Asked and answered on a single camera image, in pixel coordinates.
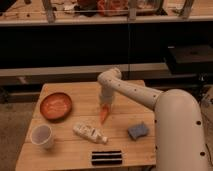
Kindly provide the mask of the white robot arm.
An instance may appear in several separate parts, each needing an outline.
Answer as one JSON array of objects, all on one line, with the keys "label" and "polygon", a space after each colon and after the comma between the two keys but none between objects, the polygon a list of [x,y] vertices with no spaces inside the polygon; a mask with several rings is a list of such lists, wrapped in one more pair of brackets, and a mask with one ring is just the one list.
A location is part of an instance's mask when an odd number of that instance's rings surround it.
[{"label": "white robot arm", "polygon": [[156,171],[208,171],[202,114],[197,100],[181,89],[160,91],[121,79],[118,68],[98,75],[102,104],[114,92],[154,112]]}]

